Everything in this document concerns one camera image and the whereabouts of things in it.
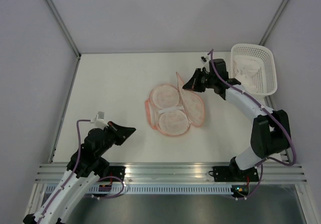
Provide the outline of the white perforated plastic basket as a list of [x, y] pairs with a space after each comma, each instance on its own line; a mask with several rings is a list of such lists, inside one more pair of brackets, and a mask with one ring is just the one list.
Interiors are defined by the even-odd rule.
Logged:
[[262, 62], [261, 68], [261, 84], [262, 89], [259, 93], [251, 93], [255, 98], [264, 98], [272, 95], [277, 90], [277, 76], [275, 70], [274, 57], [272, 52], [263, 46], [254, 44], [236, 44], [231, 49], [231, 64], [230, 64], [230, 77], [235, 78], [234, 58], [236, 55], [246, 55], [257, 57]]

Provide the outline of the white bra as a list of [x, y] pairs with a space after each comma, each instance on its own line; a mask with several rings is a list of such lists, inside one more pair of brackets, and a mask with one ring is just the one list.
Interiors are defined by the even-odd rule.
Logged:
[[251, 93], [261, 92], [261, 60], [253, 56], [236, 55], [234, 64], [235, 78], [242, 83], [245, 89]]

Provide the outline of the floral mesh laundry bag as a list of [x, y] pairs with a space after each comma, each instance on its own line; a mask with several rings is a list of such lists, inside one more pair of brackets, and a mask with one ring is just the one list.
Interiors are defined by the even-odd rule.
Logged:
[[156, 86], [145, 101], [145, 112], [150, 127], [166, 136], [181, 136], [190, 126], [199, 128], [205, 121], [205, 105], [194, 92], [184, 90], [184, 81], [176, 73], [177, 86]]

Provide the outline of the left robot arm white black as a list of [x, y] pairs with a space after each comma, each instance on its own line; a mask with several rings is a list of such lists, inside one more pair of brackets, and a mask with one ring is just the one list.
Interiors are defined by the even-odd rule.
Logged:
[[110, 164], [102, 156], [112, 146], [122, 145], [135, 128], [109, 121], [103, 128], [93, 128], [72, 155], [66, 170], [50, 197], [23, 223], [66, 223], [80, 200], [96, 182], [110, 178]]

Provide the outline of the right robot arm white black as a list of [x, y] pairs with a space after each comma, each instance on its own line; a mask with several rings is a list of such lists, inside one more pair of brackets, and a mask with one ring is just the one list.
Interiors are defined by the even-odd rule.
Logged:
[[223, 59], [210, 60], [208, 70], [197, 68], [182, 88], [189, 92], [212, 89], [252, 121], [250, 146], [230, 161], [229, 176], [232, 180], [241, 181], [248, 169], [293, 146], [287, 113], [263, 106], [246, 92], [240, 81], [229, 78]]

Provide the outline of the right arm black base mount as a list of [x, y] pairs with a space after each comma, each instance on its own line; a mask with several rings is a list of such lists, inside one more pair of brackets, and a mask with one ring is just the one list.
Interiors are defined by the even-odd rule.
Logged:
[[250, 168], [248, 170], [231, 170], [228, 166], [213, 166], [208, 174], [214, 178], [215, 182], [258, 182], [259, 175], [257, 169]]

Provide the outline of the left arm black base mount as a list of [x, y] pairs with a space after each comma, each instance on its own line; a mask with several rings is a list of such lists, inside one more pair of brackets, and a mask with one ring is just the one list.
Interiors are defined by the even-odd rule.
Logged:
[[104, 178], [98, 182], [103, 182], [105, 185], [111, 185], [114, 182], [124, 181], [125, 177], [125, 166], [110, 166], [108, 172], [104, 175]]

